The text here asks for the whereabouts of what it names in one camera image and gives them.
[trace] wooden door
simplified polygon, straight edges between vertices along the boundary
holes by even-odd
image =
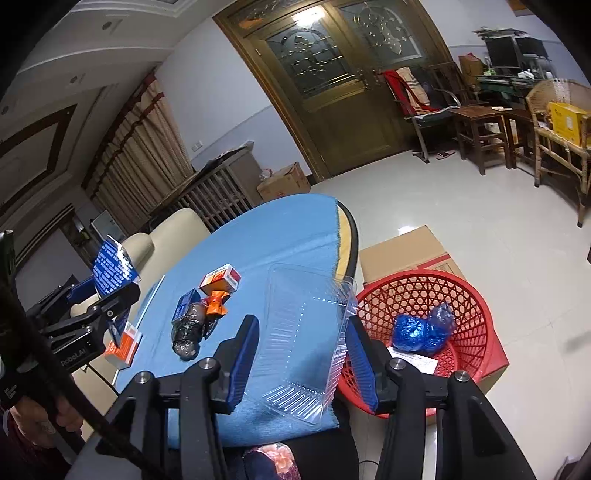
[[[413,131],[376,73],[442,57],[408,1],[259,0],[217,18],[319,179],[408,148]]]

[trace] door handle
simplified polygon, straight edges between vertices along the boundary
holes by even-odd
[[[376,70],[373,69],[372,73],[374,74],[374,79],[376,81],[376,83],[385,83],[385,79],[384,79],[384,73],[382,72],[382,70]]]
[[[359,80],[361,80],[363,82],[363,86],[365,87],[366,90],[372,89],[371,84],[368,82],[367,78],[365,77],[365,73],[363,72],[363,69],[357,70],[357,76],[359,77]]]

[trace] cardboard box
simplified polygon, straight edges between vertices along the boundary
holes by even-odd
[[[265,202],[296,193],[310,193],[310,182],[295,162],[282,168],[262,182],[256,189]]]
[[[105,350],[105,358],[119,370],[130,367],[141,339],[142,333],[127,322],[119,348],[111,341]]]
[[[234,293],[238,289],[239,283],[240,274],[233,266],[226,264],[205,275],[199,285],[199,289],[205,295],[211,295],[215,290]]]
[[[464,79],[468,85],[478,84],[476,77],[482,75],[485,70],[485,65],[482,61],[472,54],[458,55],[458,61],[460,62],[460,69],[464,75]]]
[[[550,102],[548,108],[550,109],[554,132],[580,147],[582,119],[585,115],[591,114],[591,112],[568,103],[559,102]],[[591,144],[590,140],[587,139],[587,145]]]
[[[393,273],[416,268],[444,271],[465,279],[453,258],[426,225],[372,247],[364,248],[359,252],[359,262],[365,285]],[[487,365],[481,366],[485,376],[479,386],[484,393],[492,388],[509,365],[505,351],[494,330],[491,334],[491,341],[492,356]]]

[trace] blue plastic bag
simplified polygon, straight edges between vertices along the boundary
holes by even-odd
[[[417,352],[427,341],[428,324],[421,317],[414,317],[408,313],[396,316],[392,343],[399,350]]]
[[[456,327],[456,318],[447,303],[434,307],[426,319],[401,313],[396,316],[392,343],[405,352],[434,355],[443,348]]]
[[[447,339],[456,328],[456,318],[451,307],[443,302],[431,310],[427,316],[429,331],[423,345],[423,351],[427,355],[434,355],[443,348]]]

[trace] glass door panel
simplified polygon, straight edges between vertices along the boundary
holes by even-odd
[[[322,23],[323,17],[321,7],[309,8],[293,16],[294,24],[266,39],[303,98],[355,78],[339,45]]]
[[[397,11],[397,0],[369,0],[339,7],[380,69],[419,63],[423,49]]]

